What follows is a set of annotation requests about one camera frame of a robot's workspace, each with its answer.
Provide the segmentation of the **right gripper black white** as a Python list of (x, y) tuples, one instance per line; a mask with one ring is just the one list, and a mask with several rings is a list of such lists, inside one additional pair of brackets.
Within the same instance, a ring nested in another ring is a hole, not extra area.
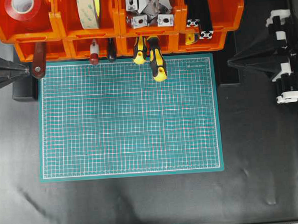
[(264, 72), (276, 86), (278, 104), (298, 102), (298, 37), (290, 10), (272, 10), (270, 36), (228, 59), (228, 66)]

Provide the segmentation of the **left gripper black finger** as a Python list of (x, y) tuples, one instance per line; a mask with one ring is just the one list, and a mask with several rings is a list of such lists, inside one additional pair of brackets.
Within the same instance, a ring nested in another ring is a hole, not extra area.
[(30, 68), (26, 65), (14, 63), (0, 58), (0, 80), (12, 79), (15, 76), (30, 75)]

